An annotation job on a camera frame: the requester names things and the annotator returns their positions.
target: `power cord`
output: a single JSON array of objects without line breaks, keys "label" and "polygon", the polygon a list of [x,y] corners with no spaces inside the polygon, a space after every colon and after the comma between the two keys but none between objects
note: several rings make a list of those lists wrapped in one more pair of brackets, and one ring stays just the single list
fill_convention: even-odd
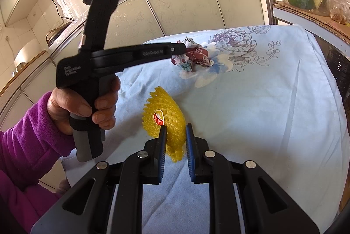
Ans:
[{"label": "power cord", "polygon": [[58,14],[58,16],[59,16],[61,19],[64,19],[64,18],[65,18],[65,19],[68,19],[68,20],[71,20],[71,21],[75,21],[75,20],[72,19],[72,18],[61,17],[60,13],[58,12],[58,7],[57,7],[55,1],[54,1],[54,0],[51,0],[51,1],[55,4],[56,10],[57,10],[57,14]]}]

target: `sticker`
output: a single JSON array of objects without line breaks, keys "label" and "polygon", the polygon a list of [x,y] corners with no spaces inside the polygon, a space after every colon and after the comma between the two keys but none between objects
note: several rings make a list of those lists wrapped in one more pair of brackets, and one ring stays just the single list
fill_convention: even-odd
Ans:
[{"label": "sticker", "polygon": [[164,115],[161,110],[156,110],[153,114],[153,119],[157,125],[164,125]]}]

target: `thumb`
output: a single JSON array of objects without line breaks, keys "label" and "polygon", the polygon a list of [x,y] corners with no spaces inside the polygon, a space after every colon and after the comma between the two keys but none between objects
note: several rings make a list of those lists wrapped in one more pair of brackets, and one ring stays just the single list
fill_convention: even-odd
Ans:
[{"label": "thumb", "polygon": [[88,117],[92,114],[92,109],[77,92],[71,89],[55,88],[48,101],[48,113],[53,120],[62,120],[67,117],[68,112]]}]

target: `yellow foam fruit net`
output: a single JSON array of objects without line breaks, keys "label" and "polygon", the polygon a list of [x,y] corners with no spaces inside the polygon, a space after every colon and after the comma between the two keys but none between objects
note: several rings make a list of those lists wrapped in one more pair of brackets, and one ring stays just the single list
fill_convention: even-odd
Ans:
[{"label": "yellow foam fruit net", "polygon": [[182,146],[186,141],[186,121],[179,106],[173,98],[162,88],[155,88],[149,93],[142,114],[142,125],[148,135],[157,138],[160,127],[167,127],[167,154],[173,162],[180,161],[183,157]]}]

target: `hand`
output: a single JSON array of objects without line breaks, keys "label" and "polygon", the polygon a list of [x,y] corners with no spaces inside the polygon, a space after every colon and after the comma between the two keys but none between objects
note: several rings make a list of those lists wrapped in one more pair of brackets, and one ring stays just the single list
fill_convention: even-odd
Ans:
[{"label": "hand", "polygon": [[[92,121],[102,129],[109,130],[116,123],[114,112],[119,89],[120,80],[116,76],[111,84],[111,91],[95,100],[95,108],[98,111],[92,115]],[[89,117],[92,113],[92,108],[77,92],[71,89],[55,88],[48,100],[47,111],[57,128],[62,133],[71,135],[73,131],[69,125],[69,113],[72,112],[78,116]]]}]

